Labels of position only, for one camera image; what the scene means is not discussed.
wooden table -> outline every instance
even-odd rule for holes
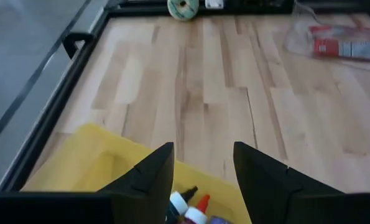
[[[331,15],[370,27],[365,15]],[[282,48],[289,16],[111,19],[36,168],[94,122],[236,183],[243,141],[345,192],[370,192],[370,72]]]

bottle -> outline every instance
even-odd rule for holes
[[[165,224],[178,223],[178,217],[184,215],[188,210],[187,202],[194,196],[197,190],[197,186],[194,186],[182,194],[179,192],[171,194],[169,209],[167,214],[165,214]]]
[[[190,207],[185,213],[185,219],[181,224],[206,224],[207,216],[205,210],[208,206],[209,195],[205,195],[196,207]]]
[[[231,224],[231,222],[225,220],[224,218],[212,216],[209,224]]]

black bracket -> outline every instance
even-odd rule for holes
[[[75,52],[78,50],[76,42],[78,41],[85,41],[85,44],[88,44],[92,40],[95,39],[93,34],[83,33],[83,32],[71,32],[63,39],[63,46],[70,57],[72,59],[75,55]]]

plastic bag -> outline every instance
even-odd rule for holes
[[[298,2],[284,47],[296,54],[370,70],[370,29],[324,23]]]

yellow plastic bin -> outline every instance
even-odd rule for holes
[[[23,191],[94,192],[117,179],[149,155],[150,149],[86,124],[72,134],[26,183]],[[197,185],[190,205],[210,194],[207,216],[233,223],[251,223],[240,189],[223,180],[175,161],[173,191]]]

